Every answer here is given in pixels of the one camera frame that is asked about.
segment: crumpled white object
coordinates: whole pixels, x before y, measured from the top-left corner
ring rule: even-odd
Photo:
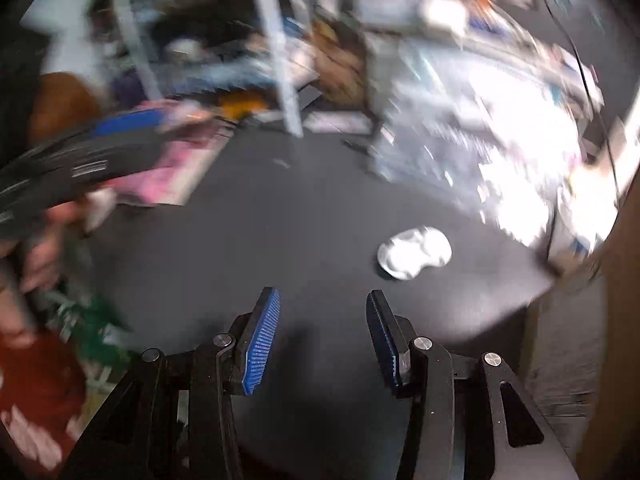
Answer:
[[[378,263],[396,280],[412,280],[424,267],[443,267],[452,251],[447,237],[433,227],[409,229],[378,248]]]

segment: silver bolt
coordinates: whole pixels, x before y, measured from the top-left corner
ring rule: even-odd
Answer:
[[[417,337],[414,339],[414,346],[420,350],[428,350],[433,346],[433,343],[428,337]]]
[[[160,351],[157,348],[147,348],[142,352],[142,360],[145,363],[152,363],[160,357]]]
[[[229,346],[232,341],[231,336],[226,333],[218,334],[213,338],[213,344],[215,346]]]
[[[489,352],[484,354],[484,362],[491,366],[500,366],[502,358],[494,352]]]

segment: black cable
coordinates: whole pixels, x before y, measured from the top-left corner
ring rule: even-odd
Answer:
[[[613,154],[611,153],[611,144],[609,143],[609,134],[607,133],[607,127],[605,126],[604,121],[602,120],[600,111],[596,110],[596,107],[593,105],[593,99],[591,98],[591,92],[589,92],[589,86],[587,85],[587,78],[585,78],[584,76],[584,69],[582,68],[582,61],[580,60],[578,49],[575,46],[574,40],[572,40],[569,33],[562,26],[562,23],[560,22],[560,20],[558,20],[556,16],[553,14],[551,7],[549,7],[549,2],[547,0],[542,0],[542,1],[545,4],[546,10],[548,10],[549,12],[551,19],[554,21],[554,23],[556,24],[556,26],[558,27],[558,29],[560,30],[564,38],[571,45],[571,48],[574,51],[575,60],[578,62],[578,70],[580,70],[580,76],[582,77],[582,84],[584,85],[584,91],[587,94],[589,106],[591,107],[591,113],[594,117],[597,118],[598,123],[600,125],[600,129],[602,130],[602,139],[604,140],[605,146],[607,148],[607,154],[609,155],[609,163],[611,164],[611,173],[613,176],[613,184],[616,189],[616,206],[618,209],[620,209],[620,188],[618,187],[618,176],[616,174],[616,165],[615,165],[615,162],[613,161]]]

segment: black table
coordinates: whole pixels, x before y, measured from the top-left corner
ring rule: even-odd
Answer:
[[[422,224],[452,261],[386,279],[378,245]],[[234,401],[240,442],[298,478],[395,477],[409,405],[382,384],[365,321],[382,288],[396,313],[451,351],[515,367],[524,308],[551,278],[498,230],[420,190],[383,182],[337,136],[239,132],[185,207],[119,208],[92,238],[108,295],[144,347],[194,348],[252,309],[282,314],[264,380]]]

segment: clear plastic packaging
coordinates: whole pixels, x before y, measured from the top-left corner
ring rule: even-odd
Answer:
[[[535,244],[580,161],[562,92],[523,66],[423,40],[399,42],[393,72],[373,171]]]

